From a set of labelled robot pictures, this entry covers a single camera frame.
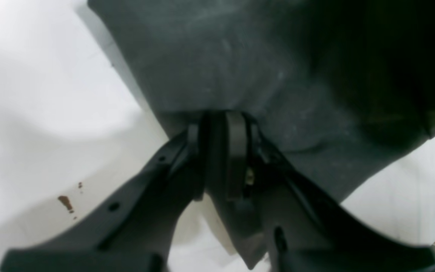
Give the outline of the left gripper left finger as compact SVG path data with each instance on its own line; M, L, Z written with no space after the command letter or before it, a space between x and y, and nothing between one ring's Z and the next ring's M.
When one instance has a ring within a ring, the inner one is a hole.
M210 113L194 119L74 227L7 251L1 272L162 272L180 215L204 194Z

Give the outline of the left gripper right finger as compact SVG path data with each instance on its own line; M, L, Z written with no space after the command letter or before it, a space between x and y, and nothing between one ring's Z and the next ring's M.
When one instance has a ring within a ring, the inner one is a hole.
M225 113L225 141L225 198L251 201L277 272L435 272L429 246L406 246L365 226L243 113Z

